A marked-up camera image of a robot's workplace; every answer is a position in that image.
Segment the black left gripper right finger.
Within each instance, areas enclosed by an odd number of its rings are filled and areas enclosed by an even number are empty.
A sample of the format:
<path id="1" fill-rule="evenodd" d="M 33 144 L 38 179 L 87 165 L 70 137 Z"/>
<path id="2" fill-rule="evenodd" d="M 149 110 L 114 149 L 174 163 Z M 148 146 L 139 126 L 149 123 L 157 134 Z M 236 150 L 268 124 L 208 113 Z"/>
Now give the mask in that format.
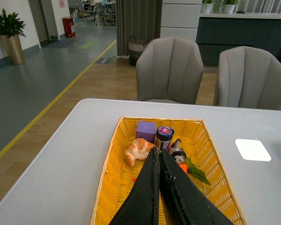
<path id="1" fill-rule="evenodd" d="M 231 225 L 165 149 L 159 154 L 160 192 L 168 225 Z"/>

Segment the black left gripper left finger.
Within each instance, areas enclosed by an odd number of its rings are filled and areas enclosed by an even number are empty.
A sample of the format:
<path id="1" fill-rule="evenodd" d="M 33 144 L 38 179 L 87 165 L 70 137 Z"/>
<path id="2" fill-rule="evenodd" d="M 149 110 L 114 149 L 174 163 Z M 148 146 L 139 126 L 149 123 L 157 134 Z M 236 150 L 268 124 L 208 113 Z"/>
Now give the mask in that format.
<path id="1" fill-rule="evenodd" d="M 157 225 L 159 223 L 160 161 L 153 147 L 111 225 Z"/>

